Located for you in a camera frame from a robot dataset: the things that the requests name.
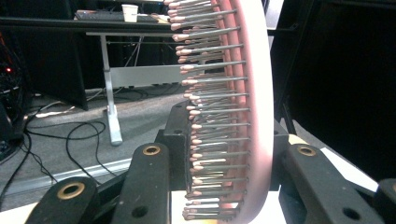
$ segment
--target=gray floor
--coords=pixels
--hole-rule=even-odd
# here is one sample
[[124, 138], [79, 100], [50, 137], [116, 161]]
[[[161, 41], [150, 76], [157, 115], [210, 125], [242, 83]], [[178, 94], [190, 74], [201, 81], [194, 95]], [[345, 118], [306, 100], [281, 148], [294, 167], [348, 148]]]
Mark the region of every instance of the gray floor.
[[[131, 159], [137, 147], [154, 141], [157, 132], [164, 128], [171, 107], [184, 101], [181, 94], [184, 90], [178, 85], [149, 87], [143, 89], [143, 91], [149, 95], [135, 91], [116, 94], [115, 100], [119, 113], [123, 144], [118, 147], [111, 146], [108, 129], [105, 129], [105, 131], [99, 135], [98, 158], [101, 163]], [[46, 97], [36, 97], [33, 101], [33, 106], [48, 105], [53, 102], [54, 100]], [[68, 133], [78, 125], [63, 123], [74, 121], [101, 121], [107, 126], [105, 113], [106, 98], [104, 98], [102, 94], [89, 101], [89, 111], [84, 111], [79, 108], [70, 108], [70, 105], [54, 105], [43, 110], [39, 115], [48, 115], [52, 112], [63, 113], [44, 118], [36, 118], [29, 123], [29, 130], [36, 133], [66, 137]], [[49, 125], [57, 126], [39, 128]], [[95, 127], [99, 130], [102, 128], [102, 126], [98, 124], [95, 124]], [[93, 134], [96, 134], [96, 132], [92, 127], [84, 126], [76, 130], [71, 137], [82, 137]], [[64, 139], [55, 139], [34, 134], [31, 134], [31, 136], [32, 152], [41, 158], [43, 165], [53, 175], [77, 170], [78, 167], [67, 157], [65, 150], [66, 141]], [[96, 137], [87, 140], [70, 141], [70, 154], [83, 167], [98, 165], [95, 159], [96, 141]], [[21, 163], [24, 154], [24, 152], [19, 151], [12, 159], [0, 165], [1, 189]], [[46, 191], [46, 189], [37, 187], [39, 184], [38, 182], [40, 182], [43, 177], [46, 176], [40, 172], [40, 166], [32, 156], [29, 156], [8, 190], [2, 210], [4, 211], [28, 203], [37, 202]], [[98, 180], [103, 182], [111, 177], [112, 175], [101, 175]]]

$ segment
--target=metal pin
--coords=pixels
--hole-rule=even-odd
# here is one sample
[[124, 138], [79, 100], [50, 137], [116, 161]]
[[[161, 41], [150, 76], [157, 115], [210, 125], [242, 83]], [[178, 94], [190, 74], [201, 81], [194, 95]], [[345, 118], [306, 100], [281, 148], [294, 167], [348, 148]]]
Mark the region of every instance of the metal pin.
[[237, 31], [239, 29], [240, 29], [240, 27], [234, 27], [234, 28], [220, 29], [217, 31], [201, 32], [201, 33], [197, 33], [197, 34], [193, 34], [193, 35], [174, 35], [174, 40], [182, 41], [182, 40], [188, 40], [188, 39], [197, 39], [197, 38], [205, 38], [205, 37], [210, 37], [210, 36], [225, 35], [232, 31]]
[[241, 137], [241, 138], [216, 138], [216, 139], [194, 139], [192, 143], [194, 145], [200, 145], [204, 143], [214, 143], [214, 142], [239, 142], [239, 141], [248, 141], [250, 138]]
[[[191, 155], [192, 158], [197, 159], [197, 160], [214, 160], [214, 159], [226, 159], [226, 158], [233, 158], [233, 157], [238, 157], [238, 156], [245, 156], [247, 155], [247, 151], [241, 151], [241, 152], [227, 152], [227, 153], [217, 153], [217, 152], [207, 152], [207, 153], [194, 153]], [[220, 167], [223, 167], [222, 169], [226, 169], [227, 167], [229, 168], [241, 168], [241, 165], [230, 165], [230, 166], [216, 166], [213, 167], [210, 170], [215, 170], [215, 169], [221, 169]], [[195, 170], [198, 169], [204, 169], [204, 168], [210, 168], [209, 166], [194, 166]]]
[[191, 40], [184, 41], [184, 43], [185, 44], [193, 44], [193, 43], [203, 43], [203, 42], [209, 42], [209, 41], [219, 41], [219, 37], [212, 36], [212, 37], [207, 37], [207, 38], [191, 39]]
[[211, 46], [219, 46], [221, 45], [221, 42], [219, 39], [216, 41], [211, 41], [211, 42], [202, 42], [199, 44], [190, 44], [190, 45], [185, 45], [185, 46], [177, 46], [176, 50], [182, 50], [182, 49], [195, 49], [195, 48], [203, 48], [203, 47], [211, 47]]
[[208, 179], [195, 179], [193, 183], [196, 185], [203, 185], [206, 183], [223, 183], [223, 182], [242, 182], [248, 181], [246, 178], [208, 178]]
[[195, 149], [195, 148], [211, 148], [211, 147], [221, 147], [221, 146], [228, 146], [229, 144], [227, 143], [210, 143], [210, 144], [201, 144], [200, 146], [190, 146], [190, 149]]
[[192, 95], [190, 100], [198, 99], [211, 99], [211, 98], [223, 98], [223, 97], [240, 97], [248, 96], [248, 93], [228, 93], [228, 94], [211, 94], [211, 95]]
[[195, 5], [195, 4], [200, 4], [200, 3], [210, 3], [210, 1], [207, 0], [190, 0], [190, 1], [173, 1], [172, 3], [169, 3], [170, 8], [176, 8], [176, 7], [186, 7], [190, 5]]
[[192, 76], [192, 78], [201, 78], [201, 77], [225, 77], [225, 73], [219, 72], [219, 73], [201, 73], [195, 76]]
[[201, 70], [206, 70], [206, 69], [222, 68], [222, 67], [241, 64], [241, 63], [246, 63], [246, 61], [226, 62], [226, 63], [209, 63], [209, 64], [187, 64], [187, 65], [181, 66], [180, 70], [182, 72], [183, 71], [196, 72], [196, 71], [201, 71]]
[[235, 217], [235, 214], [229, 214], [229, 215], [188, 215], [185, 216], [184, 218], [186, 220], [200, 220], [200, 219], [222, 219], [222, 220], [227, 220]]
[[234, 93], [233, 90], [228, 90], [225, 88], [211, 88], [211, 87], [207, 87], [205, 89], [195, 89], [195, 90], [191, 90], [190, 92], [186, 93], [191, 93], [191, 96], [206, 96], [206, 95], [212, 95], [212, 94], [231, 94]]
[[198, 32], [206, 32], [206, 31], [214, 31], [214, 30], [218, 30], [219, 28], [216, 27], [216, 25], [214, 26], [210, 26], [210, 24], [200, 24], [197, 26], [192, 27], [192, 29], [188, 29], [188, 30], [183, 30], [183, 34], [195, 34]]
[[185, 13], [185, 12], [191, 12], [191, 10], [202, 10], [202, 9], [210, 9], [210, 10], [212, 10], [213, 11], [213, 7], [218, 7], [219, 6], [219, 4], [213, 4], [213, 5], [203, 5], [203, 6], [200, 6], [200, 7], [195, 7], [194, 9], [192, 9], [192, 8], [180, 8], [180, 9], [171, 9], [171, 10], [168, 10], [168, 14], [171, 14], [171, 15], [177, 15], [178, 13]]
[[242, 200], [224, 200], [224, 201], [216, 201], [216, 202], [205, 202], [205, 201], [192, 201], [190, 203], [186, 203], [187, 206], [190, 205], [206, 205], [206, 204], [221, 204], [221, 203], [242, 203]]
[[219, 214], [219, 213], [235, 213], [238, 209], [237, 208], [220, 208], [220, 207], [208, 207], [208, 208], [188, 208], [186, 212], [189, 215], [195, 214]]
[[187, 110], [194, 110], [194, 109], [205, 109], [205, 108], [217, 108], [217, 107], [232, 107], [236, 106], [237, 104], [212, 104], [212, 105], [188, 105], [186, 108]]
[[204, 84], [204, 85], [194, 85], [189, 87], [188, 90], [185, 90], [185, 92], [202, 92], [202, 91], [211, 91], [211, 90], [224, 90], [224, 91], [229, 91], [229, 89], [226, 88], [227, 85], [226, 83], [210, 83], [210, 84]]
[[203, 153], [203, 152], [226, 152], [228, 148], [222, 148], [222, 147], [212, 147], [212, 148], [204, 148], [204, 149], [194, 149], [191, 150], [191, 154], [194, 153]]
[[227, 119], [230, 118], [229, 114], [210, 114], [210, 115], [203, 115], [200, 116], [198, 119], [194, 121], [194, 124], [199, 124], [199, 123], [213, 123], [216, 122], [218, 119]]
[[207, 8], [185, 8], [185, 10], [181, 9], [172, 9], [168, 11], [168, 15], [171, 18], [174, 17], [182, 17], [182, 16], [188, 16], [191, 14], [201, 14], [201, 13], [209, 13], [213, 12], [212, 7], [207, 7]]
[[223, 127], [239, 127], [239, 126], [250, 126], [250, 123], [230, 123], [230, 124], [192, 124], [193, 129], [207, 129], [207, 128], [223, 128]]
[[229, 46], [216, 46], [216, 47], [202, 48], [202, 49], [183, 49], [183, 50], [177, 51], [177, 55], [190, 55], [192, 53], [221, 51], [221, 50], [225, 50], [225, 49], [236, 49], [236, 48], [242, 48], [243, 46], [244, 46], [243, 44], [239, 44], [239, 45], [229, 45]]
[[215, 19], [206, 19], [206, 20], [199, 20], [199, 21], [187, 21], [187, 22], [178, 22], [178, 23], [173, 23], [171, 25], [171, 30], [175, 31], [183, 27], [188, 27], [188, 26], [193, 26], [193, 25], [208, 25], [208, 24], [214, 24], [215, 21], [219, 21], [221, 18], [215, 18]]
[[234, 108], [234, 109], [219, 109], [219, 110], [191, 110], [191, 115], [200, 115], [200, 114], [218, 114], [218, 113], [234, 113], [234, 112], [243, 112], [250, 111], [250, 108]]
[[196, 135], [193, 135], [191, 137], [191, 140], [194, 140], [194, 139], [207, 139], [207, 138], [214, 138], [214, 137], [219, 138], [219, 137], [221, 137], [221, 136], [223, 136], [225, 134], [229, 135], [229, 134], [235, 134], [235, 133], [238, 133], [238, 131], [229, 131], [227, 129], [225, 129], [224, 131], [215, 130], [214, 132], [211, 132], [211, 133], [197, 133]]
[[209, 18], [218, 18], [223, 15], [227, 14], [234, 14], [236, 12], [236, 9], [229, 10], [229, 11], [219, 11], [219, 12], [211, 12], [211, 13], [202, 13], [202, 14], [193, 14], [191, 13], [190, 16], [176, 16], [171, 19], [171, 22], [183, 22], [183, 21], [194, 21], [194, 20], [200, 20], [200, 19], [209, 19]]
[[243, 193], [244, 190], [213, 190], [213, 191], [194, 191], [192, 193], [192, 197], [194, 196], [212, 196], [212, 197], [220, 197], [224, 195], [234, 194], [234, 193]]
[[211, 60], [218, 60], [218, 59], [223, 59], [223, 53], [203, 53], [201, 55], [197, 56], [181, 56], [180, 59], [178, 60], [179, 63], [185, 63], [185, 62], [196, 62], [196, 61], [211, 61]]
[[188, 79], [184, 81], [185, 85], [193, 85], [197, 83], [216, 83], [216, 82], [229, 82], [248, 80], [247, 77], [218, 77], [218, 78], [199, 78], [199, 79]]

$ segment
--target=cable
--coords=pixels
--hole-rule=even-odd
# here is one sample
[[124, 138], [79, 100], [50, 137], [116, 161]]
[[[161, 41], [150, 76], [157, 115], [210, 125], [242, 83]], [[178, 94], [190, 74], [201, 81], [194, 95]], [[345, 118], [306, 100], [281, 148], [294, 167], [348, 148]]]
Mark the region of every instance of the cable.
[[32, 157], [35, 159], [35, 161], [38, 163], [38, 165], [40, 165], [41, 173], [43, 173], [44, 175], [47, 175], [50, 178], [51, 181], [55, 181], [56, 183], [58, 183], [58, 180], [50, 173], [49, 170], [47, 170], [47, 168], [43, 165], [43, 161], [41, 160], [41, 158], [37, 154], [32, 152], [32, 150], [31, 151], [27, 151], [27, 150], [25, 151], [25, 150], [23, 150], [22, 147], [20, 147], [20, 149], [22, 151], [24, 151], [25, 153], [32, 155]]
[[87, 101], [90, 101], [92, 99], [94, 99], [96, 96], [98, 96], [100, 93], [104, 92], [105, 88], [102, 88], [101, 90], [99, 90], [99, 92], [97, 92], [95, 95], [87, 97]]
[[[143, 39], [144, 39], [143, 36], [140, 36], [140, 37], [139, 37], [139, 42], [137, 43], [136, 47], [134, 48], [134, 51], [131, 53], [131, 56], [129, 56], [129, 59], [128, 59], [128, 61], [125, 63], [124, 67], [127, 67], [127, 66], [128, 66], [129, 62], [130, 62], [130, 61], [132, 60], [132, 58], [134, 57], [134, 54], [136, 53], [136, 51], [137, 51], [137, 50], [140, 51], [140, 45], [142, 44]], [[139, 51], [137, 52], [136, 59], [135, 59], [135, 61], [134, 61], [134, 66], [136, 66], [137, 58], [139, 57]]]
[[[29, 127], [32, 129], [40, 129], [40, 128], [49, 128], [49, 127], [55, 127], [55, 126], [60, 126], [60, 125], [65, 125], [65, 124], [83, 124], [83, 123], [87, 123], [87, 122], [66, 122], [66, 123], [60, 123], [60, 124], [52, 124], [52, 125], [47, 125], [47, 126], [41, 126], [41, 127]], [[58, 135], [52, 135], [52, 134], [45, 134], [45, 133], [35, 133], [32, 132], [30, 130], [28, 130], [26, 128], [26, 132], [30, 133], [30, 134], [34, 134], [34, 135], [39, 135], [39, 136], [43, 136], [43, 137], [50, 137], [50, 138], [57, 138], [57, 139], [63, 139], [63, 140], [85, 140], [85, 139], [89, 139], [92, 137], [95, 137], [96, 135], [101, 134], [102, 132], [105, 131], [106, 129], [106, 125], [101, 122], [101, 121], [94, 121], [92, 123], [98, 123], [101, 124], [103, 126], [103, 128], [96, 134], [92, 134], [92, 135], [88, 135], [88, 136], [83, 136], [83, 137], [63, 137], [63, 136], [58, 136]]]
[[[107, 170], [110, 174], [112, 174], [112, 175], [114, 175], [114, 176], [117, 176], [117, 175], [115, 175], [114, 173], [112, 173], [110, 170], [108, 170], [100, 161], [99, 161], [99, 158], [98, 158], [98, 152], [99, 152], [99, 135], [106, 129], [106, 125], [103, 123], [103, 122], [101, 122], [101, 121], [94, 121], [94, 122], [66, 122], [66, 123], [61, 123], [61, 124], [52, 124], [52, 125], [47, 125], [47, 126], [40, 126], [40, 127], [29, 127], [30, 129], [34, 129], [34, 128], [36, 128], [36, 129], [41, 129], [41, 128], [48, 128], [48, 127], [55, 127], [55, 126], [60, 126], [60, 125], [65, 125], [65, 124], [78, 124], [78, 126], [77, 127], [75, 127], [75, 128], [73, 128], [72, 129], [72, 131], [70, 131], [69, 132], [69, 134], [66, 136], [66, 137], [63, 137], [63, 136], [57, 136], [57, 135], [51, 135], [51, 134], [43, 134], [43, 133], [34, 133], [34, 132], [32, 132], [32, 131], [29, 131], [27, 128], [26, 128], [26, 131], [28, 132], [28, 133], [30, 133], [30, 134], [35, 134], [35, 135], [39, 135], [39, 136], [44, 136], [44, 137], [51, 137], [51, 138], [57, 138], [57, 139], [64, 139], [64, 140], [66, 140], [66, 152], [67, 152], [67, 155], [68, 155], [68, 157], [69, 157], [69, 159], [76, 165], [76, 166], [78, 166], [78, 168], [80, 168], [81, 170], [82, 170], [82, 172], [84, 172], [87, 176], [89, 176], [90, 178], [92, 178], [93, 180], [95, 180], [95, 178], [92, 176], [92, 175], [90, 175], [72, 156], [71, 156], [71, 154], [70, 154], [70, 149], [69, 149], [69, 142], [70, 142], [70, 140], [85, 140], [85, 139], [89, 139], [89, 138], [92, 138], [92, 137], [97, 137], [96, 139], [96, 149], [95, 149], [95, 158], [96, 158], [96, 161], [98, 162], [98, 164], [100, 165], [100, 166], [102, 166], [105, 170]], [[103, 128], [101, 129], [101, 130], [98, 130], [93, 124], [100, 124], [100, 125], [102, 125], [103, 126]], [[80, 128], [80, 127], [82, 127], [82, 126], [84, 126], [84, 125], [89, 125], [89, 126], [91, 126], [92, 128], [94, 128], [95, 129], [95, 131], [96, 131], [96, 134], [92, 134], [92, 135], [89, 135], [89, 136], [84, 136], [84, 137], [70, 137], [71, 136], [71, 134], [73, 133], [73, 132], [75, 132], [78, 128]]]
[[[29, 145], [28, 145], [28, 148], [27, 148], [27, 152], [30, 152], [30, 150], [32, 149], [32, 138], [30, 137], [30, 135], [27, 135], [27, 136], [28, 136], [28, 140], [29, 140]], [[20, 165], [18, 165], [17, 169], [15, 169], [14, 173], [11, 175], [11, 177], [7, 181], [6, 185], [2, 189], [1, 194], [0, 194], [0, 211], [1, 211], [1, 208], [2, 208], [2, 205], [3, 205], [4, 197], [6, 196], [6, 192], [7, 192], [8, 188], [9, 188], [9, 186], [11, 185], [11, 183], [14, 180], [14, 177], [17, 175], [18, 171], [21, 169], [21, 167], [25, 163], [25, 161], [26, 161], [28, 156], [29, 156], [29, 153], [26, 153], [25, 156], [23, 157]]]

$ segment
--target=screw hole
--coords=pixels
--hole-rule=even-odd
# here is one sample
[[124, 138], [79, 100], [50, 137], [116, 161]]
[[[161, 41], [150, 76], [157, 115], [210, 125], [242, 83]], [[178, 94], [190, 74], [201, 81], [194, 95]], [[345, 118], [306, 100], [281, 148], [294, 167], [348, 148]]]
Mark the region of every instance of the screw hole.
[[66, 184], [58, 190], [57, 196], [62, 200], [69, 200], [77, 197], [82, 191], [84, 191], [85, 185], [80, 182], [73, 182]]
[[298, 147], [298, 151], [305, 156], [315, 156], [317, 152], [309, 147]]
[[132, 217], [140, 218], [148, 213], [149, 209], [146, 206], [138, 206], [132, 210]]
[[344, 215], [346, 215], [347, 217], [353, 220], [361, 219], [361, 215], [359, 215], [359, 213], [353, 210], [352, 208], [343, 208], [343, 213]]
[[147, 156], [153, 156], [158, 154], [161, 151], [159, 147], [156, 146], [148, 146], [145, 149], [143, 149], [143, 154]]
[[76, 190], [78, 190], [78, 186], [76, 186], [76, 185], [70, 186], [64, 190], [64, 194], [71, 194], [71, 193], [76, 192]]

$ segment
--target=brass hole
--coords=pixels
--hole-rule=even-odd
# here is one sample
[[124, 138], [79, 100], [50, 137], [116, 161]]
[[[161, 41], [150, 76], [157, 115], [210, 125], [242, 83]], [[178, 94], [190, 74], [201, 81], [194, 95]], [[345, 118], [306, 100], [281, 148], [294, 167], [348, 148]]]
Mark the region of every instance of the brass hole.
[[158, 154], [160, 151], [161, 151], [161, 149], [159, 147], [148, 146], [148, 147], [145, 147], [145, 149], [143, 149], [143, 154], [145, 154], [147, 156], [154, 156], [154, 155]]
[[63, 186], [58, 191], [58, 198], [62, 200], [69, 200], [77, 197], [82, 191], [84, 191], [85, 185], [80, 182], [74, 182]]
[[314, 149], [309, 148], [309, 147], [298, 147], [297, 150], [301, 154], [303, 154], [305, 156], [315, 156], [315, 155], [317, 155], [317, 152]]

